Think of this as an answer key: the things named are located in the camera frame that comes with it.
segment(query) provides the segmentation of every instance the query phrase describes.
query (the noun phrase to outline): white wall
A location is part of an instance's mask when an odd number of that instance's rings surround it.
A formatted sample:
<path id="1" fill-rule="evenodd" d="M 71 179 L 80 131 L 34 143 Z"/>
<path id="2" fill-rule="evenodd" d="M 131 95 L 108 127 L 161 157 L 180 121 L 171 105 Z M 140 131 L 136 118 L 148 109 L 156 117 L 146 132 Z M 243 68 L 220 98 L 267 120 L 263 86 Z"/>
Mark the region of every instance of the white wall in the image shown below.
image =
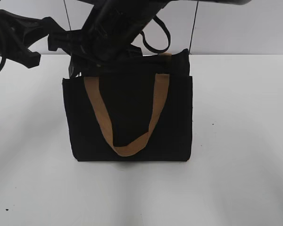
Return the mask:
<path id="1" fill-rule="evenodd" d="M 283 0 L 200 2 L 193 54 L 283 54 Z"/>
<path id="2" fill-rule="evenodd" d="M 66 0 L 72 29 L 80 29 L 92 5 L 77 0 Z M 53 17 L 69 30 L 63 0 L 2 0 L 0 8 L 15 14 L 43 18 Z M 158 16 L 172 35 L 171 53 L 188 48 L 196 8 L 195 1 L 174 1 Z M 151 22 L 145 33 L 148 42 L 163 49 L 167 39 L 162 30 Z M 134 44 L 141 46 L 141 36 Z M 42 54 L 48 52 L 46 39 L 31 47 Z M 245 6 L 200 2 L 195 24 L 191 53 L 193 54 L 283 54 L 283 0 L 253 0 Z"/>
<path id="3" fill-rule="evenodd" d="M 72 30 L 81 29 L 92 9 L 92 5 L 77 0 L 66 0 L 66 5 Z M 195 7 L 196 2 L 171 2 L 159 12 L 158 16 L 165 22 L 172 34 L 169 52 L 177 53 L 184 48 L 189 48 Z M 51 16 L 64 29 L 69 30 L 63 0 L 2 0 L 0 8 L 27 17 L 43 18 Z M 155 22 L 152 21 L 146 27 L 145 34 L 148 43 L 154 48 L 164 49 L 167 46 L 166 35 Z M 144 47 L 141 36 L 137 37 L 133 44 L 142 47 L 145 54 L 150 54 Z M 47 38 L 32 45 L 30 50 L 38 51 L 41 54 L 63 53 L 61 50 L 49 52 Z"/>

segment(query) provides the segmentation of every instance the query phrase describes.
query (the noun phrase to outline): bag handle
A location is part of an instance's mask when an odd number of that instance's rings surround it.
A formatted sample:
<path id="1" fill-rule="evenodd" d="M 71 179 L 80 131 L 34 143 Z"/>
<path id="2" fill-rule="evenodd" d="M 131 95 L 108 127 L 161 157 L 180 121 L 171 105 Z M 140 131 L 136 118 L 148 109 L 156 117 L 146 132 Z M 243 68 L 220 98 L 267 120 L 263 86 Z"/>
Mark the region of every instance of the bag handle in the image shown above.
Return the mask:
<path id="1" fill-rule="evenodd" d="M 170 45 L 171 45 L 171 34 L 170 34 L 169 30 L 167 29 L 165 23 L 161 19 L 159 19 L 157 16 L 155 16 L 153 18 L 153 20 L 162 28 L 162 30 L 166 34 L 166 37 L 168 38 L 168 46 L 167 46 L 167 48 L 162 49 L 162 50 L 153 48 L 152 46 L 150 46 L 147 43 L 145 33 L 143 31 L 141 31 L 140 34 L 142 35 L 142 42 L 143 42 L 144 46 L 149 51 L 151 51 L 152 53 L 161 54 L 161 53 L 166 52 L 170 48 Z"/>
<path id="2" fill-rule="evenodd" d="M 156 74 L 153 92 L 153 109 L 149 123 L 148 132 L 138 137 L 136 140 L 123 147 L 115 147 L 113 145 L 112 123 L 106 109 L 103 98 L 100 94 L 99 77 L 84 77 L 85 89 L 88 98 L 93 106 L 96 119 L 100 125 L 100 130 L 110 147 L 120 156 L 127 157 L 138 153 L 143 149 L 159 120 L 162 109 L 166 103 L 166 97 L 169 89 L 169 74 Z"/>

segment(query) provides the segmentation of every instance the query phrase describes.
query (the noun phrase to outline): black cable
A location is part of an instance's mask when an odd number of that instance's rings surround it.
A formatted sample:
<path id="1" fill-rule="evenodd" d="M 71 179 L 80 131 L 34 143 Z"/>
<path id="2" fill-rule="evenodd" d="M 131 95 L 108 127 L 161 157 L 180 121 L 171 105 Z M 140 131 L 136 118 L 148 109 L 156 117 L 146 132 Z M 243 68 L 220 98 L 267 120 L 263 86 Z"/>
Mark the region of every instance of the black cable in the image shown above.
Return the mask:
<path id="1" fill-rule="evenodd" d="M 0 71 L 1 71 L 6 63 L 6 54 L 7 54 L 6 38 L 1 27 L 0 27 L 0 40 L 2 43 L 2 50 L 1 50 L 2 53 L 1 53 L 1 62 L 0 62 Z"/>
<path id="2" fill-rule="evenodd" d="M 197 1 L 196 10 L 195 10 L 195 16 L 194 16 L 194 23 L 193 23 L 193 28 L 192 28 L 192 35 L 191 35 L 189 53 L 191 53 L 191 48 L 192 48 L 192 40 L 193 40 L 193 34 L 194 34 L 194 30 L 195 30 L 196 17 L 197 17 L 197 12 L 198 12 L 198 4 L 199 4 L 199 1 Z"/>

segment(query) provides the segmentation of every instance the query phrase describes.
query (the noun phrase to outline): black tote bag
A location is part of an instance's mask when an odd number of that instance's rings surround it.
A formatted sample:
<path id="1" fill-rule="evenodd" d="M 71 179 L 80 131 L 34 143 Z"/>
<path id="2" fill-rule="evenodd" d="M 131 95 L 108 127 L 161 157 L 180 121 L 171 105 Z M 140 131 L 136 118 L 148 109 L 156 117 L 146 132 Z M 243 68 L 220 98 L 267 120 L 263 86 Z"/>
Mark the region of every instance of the black tote bag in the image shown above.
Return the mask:
<path id="1" fill-rule="evenodd" d="M 144 56 L 64 79 L 78 161 L 187 161 L 192 142 L 189 52 Z"/>

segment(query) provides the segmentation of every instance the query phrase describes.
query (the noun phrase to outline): tan handle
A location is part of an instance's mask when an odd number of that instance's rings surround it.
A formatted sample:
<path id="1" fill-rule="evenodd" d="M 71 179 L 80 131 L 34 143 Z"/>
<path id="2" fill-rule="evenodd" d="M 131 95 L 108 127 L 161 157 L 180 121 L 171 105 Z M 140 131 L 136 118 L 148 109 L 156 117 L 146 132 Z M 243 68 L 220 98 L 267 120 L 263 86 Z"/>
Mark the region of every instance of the tan handle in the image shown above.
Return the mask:
<path id="1" fill-rule="evenodd" d="M 100 80 L 98 77 L 84 77 L 85 88 L 88 98 L 93 106 L 96 119 L 100 125 L 100 130 L 110 147 L 120 156 L 127 157 L 138 153 L 143 149 L 159 120 L 162 109 L 166 103 L 169 89 L 169 74 L 156 74 L 153 93 L 153 109 L 149 123 L 148 132 L 138 137 L 136 140 L 123 147 L 114 147 L 112 123 L 106 109 L 103 98 L 100 94 Z"/>

